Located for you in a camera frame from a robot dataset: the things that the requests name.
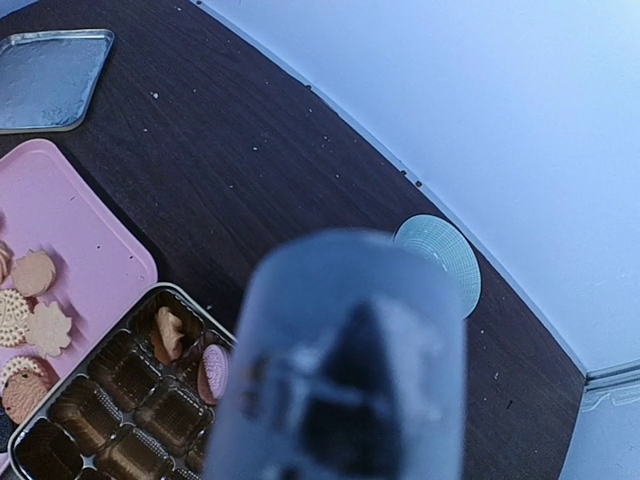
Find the silver metal tin lid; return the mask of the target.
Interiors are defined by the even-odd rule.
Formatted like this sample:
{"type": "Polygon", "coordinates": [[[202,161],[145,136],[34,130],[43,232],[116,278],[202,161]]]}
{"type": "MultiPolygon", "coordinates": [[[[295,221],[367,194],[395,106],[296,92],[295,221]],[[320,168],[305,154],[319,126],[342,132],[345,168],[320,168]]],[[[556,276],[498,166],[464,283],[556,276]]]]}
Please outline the silver metal tin lid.
{"type": "Polygon", "coordinates": [[[115,40],[108,29],[12,34],[1,40],[1,133],[80,125],[115,40]]]}

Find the pale blue ceramic bowl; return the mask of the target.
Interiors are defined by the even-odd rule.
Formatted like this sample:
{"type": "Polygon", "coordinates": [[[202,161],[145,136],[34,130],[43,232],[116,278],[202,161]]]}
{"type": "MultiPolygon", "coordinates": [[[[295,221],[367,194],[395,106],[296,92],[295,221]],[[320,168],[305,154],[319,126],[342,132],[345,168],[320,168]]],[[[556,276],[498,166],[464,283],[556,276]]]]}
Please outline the pale blue ceramic bowl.
{"type": "Polygon", "coordinates": [[[481,270],[470,243],[454,225],[435,215],[414,215],[396,229],[393,241],[437,263],[457,285],[463,317],[474,312],[482,291],[481,270]]]}

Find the pink tray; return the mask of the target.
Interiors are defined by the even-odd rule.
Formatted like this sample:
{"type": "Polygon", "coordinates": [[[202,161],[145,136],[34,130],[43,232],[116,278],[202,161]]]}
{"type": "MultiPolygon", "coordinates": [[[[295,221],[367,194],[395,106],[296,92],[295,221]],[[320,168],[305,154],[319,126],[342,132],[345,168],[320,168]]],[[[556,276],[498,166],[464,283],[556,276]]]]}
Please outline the pink tray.
{"type": "Polygon", "coordinates": [[[1,238],[18,258],[44,250],[55,264],[40,300],[57,302],[73,321],[70,345],[43,360],[55,384],[158,280],[150,252],[45,139],[1,158],[1,238]]]}

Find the gold cookie tin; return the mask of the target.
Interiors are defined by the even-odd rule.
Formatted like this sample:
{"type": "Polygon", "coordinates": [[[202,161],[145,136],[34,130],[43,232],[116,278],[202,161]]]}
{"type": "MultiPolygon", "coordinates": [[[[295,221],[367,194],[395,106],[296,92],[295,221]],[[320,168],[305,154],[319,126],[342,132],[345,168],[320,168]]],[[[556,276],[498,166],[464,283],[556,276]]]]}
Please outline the gold cookie tin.
{"type": "Polygon", "coordinates": [[[198,394],[205,348],[232,333],[171,283],[148,289],[13,434],[20,479],[200,479],[216,408],[198,394]],[[182,355],[154,356],[155,315],[182,320],[182,355]]]}

